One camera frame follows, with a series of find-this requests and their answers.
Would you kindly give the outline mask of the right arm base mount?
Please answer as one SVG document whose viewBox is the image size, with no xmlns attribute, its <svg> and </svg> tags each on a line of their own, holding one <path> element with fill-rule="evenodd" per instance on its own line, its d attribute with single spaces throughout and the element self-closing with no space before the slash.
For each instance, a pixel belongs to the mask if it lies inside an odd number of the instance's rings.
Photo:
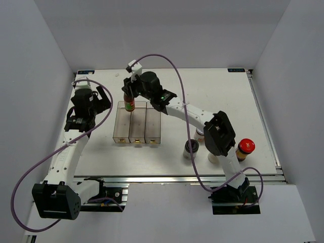
<svg viewBox="0 0 324 243">
<path fill-rule="evenodd" d="M 242 196 L 237 196 L 228 188 L 211 193 L 208 197 L 213 215 L 258 215 L 261 214 L 258 193 L 255 186 L 249 186 Z"/>
</svg>

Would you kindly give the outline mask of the red chili sauce bottle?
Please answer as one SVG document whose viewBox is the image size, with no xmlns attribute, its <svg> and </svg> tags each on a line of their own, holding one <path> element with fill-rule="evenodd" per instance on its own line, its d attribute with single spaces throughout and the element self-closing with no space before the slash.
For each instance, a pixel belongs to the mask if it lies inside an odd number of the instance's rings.
<svg viewBox="0 0 324 243">
<path fill-rule="evenodd" d="M 132 112 L 135 109 L 134 97 L 128 96 L 126 93 L 124 93 L 124 105 L 126 111 Z"/>
</svg>

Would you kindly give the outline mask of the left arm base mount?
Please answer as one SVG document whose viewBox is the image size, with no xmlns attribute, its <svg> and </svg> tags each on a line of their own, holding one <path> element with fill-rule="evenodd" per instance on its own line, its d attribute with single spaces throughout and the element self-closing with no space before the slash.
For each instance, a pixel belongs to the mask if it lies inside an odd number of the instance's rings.
<svg viewBox="0 0 324 243">
<path fill-rule="evenodd" d="M 72 189 L 81 199 L 82 212 L 121 212 L 127 202 L 128 185 L 106 182 L 103 178 L 79 178 Z"/>
</svg>

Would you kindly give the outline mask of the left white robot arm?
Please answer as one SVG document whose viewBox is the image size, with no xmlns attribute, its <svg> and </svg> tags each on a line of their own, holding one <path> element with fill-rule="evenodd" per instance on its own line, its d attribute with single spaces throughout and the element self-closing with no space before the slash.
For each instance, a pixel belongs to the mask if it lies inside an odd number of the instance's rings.
<svg viewBox="0 0 324 243">
<path fill-rule="evenodd" d="M 51 163 L 42 183 L 34 184 L 32 196 L 39 216 L 50 219 L 74 220 L 83 204 L 93 199 L 106 199 L 107 189 L 98 179 L 74 182 L 74 174 L 82 151 L 95 127 L 96 115 L 108 110 L 111 102 L 101 86 L 76 88 L 71 98 L 62 139 L 63 149 Z"/>
</svg>

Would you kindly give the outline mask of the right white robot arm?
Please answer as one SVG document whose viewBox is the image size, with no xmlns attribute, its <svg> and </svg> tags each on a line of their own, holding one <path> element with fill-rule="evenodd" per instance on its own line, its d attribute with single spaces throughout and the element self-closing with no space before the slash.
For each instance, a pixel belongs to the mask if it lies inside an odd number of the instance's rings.
<svg viewBox="0 0 324 243">
<path fill-rule="evenodd" d="M 235 153 L 235 132 L 226 113 L 212 113 L 193 105 L 185 104 L 177 95 L 162 88 L 159 78 L 152 71 L 143 74 L 129 72 L 122 90 L 131 98 L 141 96 L 150 101 L 152 107 L 166 115 L 179 118 L 203 131 L 206 149 L 220 162 L 228 180 L 225 191 L 235 201 L 247 196 L 249 181 L 241 172 Z"/>
</svg>

